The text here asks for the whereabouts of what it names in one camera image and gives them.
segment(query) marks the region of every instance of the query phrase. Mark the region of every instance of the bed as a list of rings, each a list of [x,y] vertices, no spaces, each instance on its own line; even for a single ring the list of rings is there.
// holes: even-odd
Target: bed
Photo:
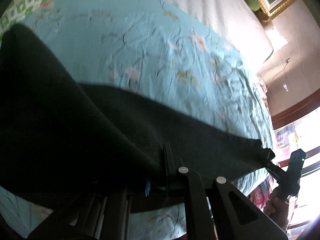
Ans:
[[[243,0],[43,0],[19,20],[77,82],[138,93],[273,148],[254,82],[272,45]],[[257,170],[234,184],[248,195],[267,175]],[[0,212],[27,237],[51,210],[0,188]],[[180,237],[184,205],[132,214],[130,228],[130,239]]]

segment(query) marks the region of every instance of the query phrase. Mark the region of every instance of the blue object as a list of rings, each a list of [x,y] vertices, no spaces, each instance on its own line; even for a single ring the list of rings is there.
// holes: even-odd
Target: blue object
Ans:
[[[150,184],[150,180],[149,179],[146,179],[146,197],[149,195],[150,193],[150,188],[151,188],[151,184]]]

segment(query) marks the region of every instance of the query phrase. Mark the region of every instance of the dark green cloth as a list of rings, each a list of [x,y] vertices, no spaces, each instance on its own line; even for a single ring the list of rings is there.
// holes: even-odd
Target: dark green cloth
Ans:
[[[0,97],[0,185],[14,193],[84,192],[93,181],[107,190],[145,177],[164,185],[165,142],[208,178],[262,168],[259,140],[118,88],[76,84],[23,25],[3,36]]]

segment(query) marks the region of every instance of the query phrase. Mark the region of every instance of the wall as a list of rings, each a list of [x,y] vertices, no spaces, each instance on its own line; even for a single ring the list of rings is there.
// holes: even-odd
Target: wall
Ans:
[[[276,17],[273,24],[288,43],[275,49],[258,72],[267,86],[270,85],[267,96],[271,116],[320,88],[320,28],[306,5],[297,0]]]

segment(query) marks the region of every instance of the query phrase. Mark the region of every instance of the metal bolt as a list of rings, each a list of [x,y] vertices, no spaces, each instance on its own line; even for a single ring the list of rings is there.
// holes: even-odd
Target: metal bolt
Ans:
[[[180,167],[180,168],[178,169],[178,171],[179,171],[180,173],[187,173],[189,170],[188,170],[187,167]]]
[[[225,184],[227,182],[225,177],[217,177],[217,182],[219,184]]]

